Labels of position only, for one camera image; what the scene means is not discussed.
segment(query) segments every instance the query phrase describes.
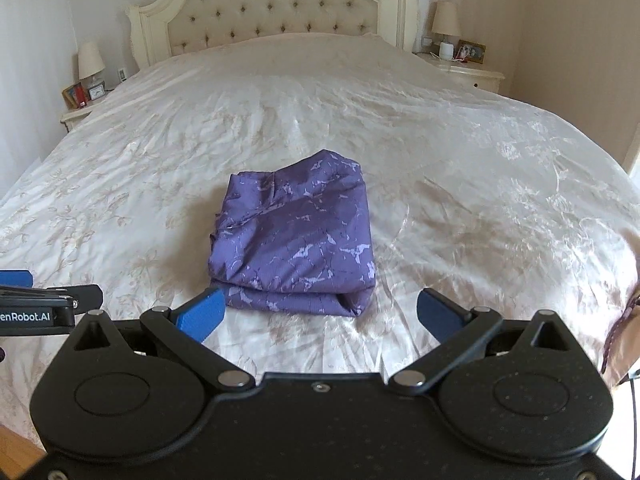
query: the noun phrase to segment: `blue plastic part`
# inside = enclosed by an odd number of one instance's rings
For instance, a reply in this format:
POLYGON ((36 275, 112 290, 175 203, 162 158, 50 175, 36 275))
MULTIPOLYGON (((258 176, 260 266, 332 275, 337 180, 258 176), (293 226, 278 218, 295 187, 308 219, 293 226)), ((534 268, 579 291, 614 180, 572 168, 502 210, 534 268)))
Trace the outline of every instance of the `blue plastic part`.
POLYGON ((33 276, 28 270, 0 270, 0 285, 33 287, 33 276))
POLYGON ((201 294, 193 305, 186 305, 179 313, 175 325, 178 330, 202 343, 225 319, 225 296, 221 290, 201 294))
POLYGON ((418 295, 416 309, 418 321, 441 344, 465 326, 464 319, 426 290, 418 295))

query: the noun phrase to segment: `folded cloth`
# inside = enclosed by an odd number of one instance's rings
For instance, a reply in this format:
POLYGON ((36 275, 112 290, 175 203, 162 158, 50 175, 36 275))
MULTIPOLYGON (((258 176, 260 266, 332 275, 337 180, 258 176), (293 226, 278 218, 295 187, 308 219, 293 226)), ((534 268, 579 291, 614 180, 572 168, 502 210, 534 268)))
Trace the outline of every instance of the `folded cloth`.
POLYGON ((362 314, 376 273, 360 165, 322 150, 274 173, 232 175, 209 273, 231 307, 362 314))

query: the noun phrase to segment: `bed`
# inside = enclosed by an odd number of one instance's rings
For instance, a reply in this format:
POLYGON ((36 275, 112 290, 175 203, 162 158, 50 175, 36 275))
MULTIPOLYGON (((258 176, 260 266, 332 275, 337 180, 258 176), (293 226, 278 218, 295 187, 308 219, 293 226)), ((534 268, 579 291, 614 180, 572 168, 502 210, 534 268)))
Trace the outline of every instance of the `bed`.
MULTIPOLYGON (((98 283, 114 319, 178 306, 207 286, 229 175, 329 149, 364 171, 367 311, 229 309, 206 346, 258 377, 387 378, 436 346, 415 315, 431 286, 509 318, 557 310, 595 365, 607 354, 611 385, 640 357, 619 323, 636 297, 639 193, 567 122, 411 54, 417 0, 158 0, 129 17, 142 70, 0 208, 0 268, 98 283)), ((0 340, 1 424, 36 440, 29 398, 63 340, 0 340)))

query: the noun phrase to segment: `drawer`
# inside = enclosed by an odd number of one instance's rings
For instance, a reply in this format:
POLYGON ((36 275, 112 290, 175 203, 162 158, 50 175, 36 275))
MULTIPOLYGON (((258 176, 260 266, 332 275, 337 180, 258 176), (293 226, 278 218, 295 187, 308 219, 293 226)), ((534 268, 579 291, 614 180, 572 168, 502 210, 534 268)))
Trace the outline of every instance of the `drawer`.
POLYGON ((473 86, 496 94, 500 91, 500 80, 493 77, 481 77, 455 72, 449 72, 449 75, 457 82, 467 87, 473 86))

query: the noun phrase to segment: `nightstand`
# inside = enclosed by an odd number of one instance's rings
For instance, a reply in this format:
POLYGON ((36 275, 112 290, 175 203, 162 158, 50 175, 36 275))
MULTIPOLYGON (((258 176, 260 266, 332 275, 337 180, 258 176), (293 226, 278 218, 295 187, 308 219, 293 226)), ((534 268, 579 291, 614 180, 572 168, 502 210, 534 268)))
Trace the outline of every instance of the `nightstand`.
POLYGON ((78 110, 68 110, 60 117, 60 122, 65 125, 66 132, 69 133, 82 122, 91 112, 93 107, 102 102, 106 95, 97 98, 95 101, 89 101, 84 108, 78 108, 78 110))
POLYGON ((504 79, 504 74, 494 72, 485 65, 472 62, 443 61, 433 57, 431 54, 416 54, 416 56, 443 72, 447 72, 453 79, 464 86, 473 86, 496 94, 500 93, 500 83, 504 79))

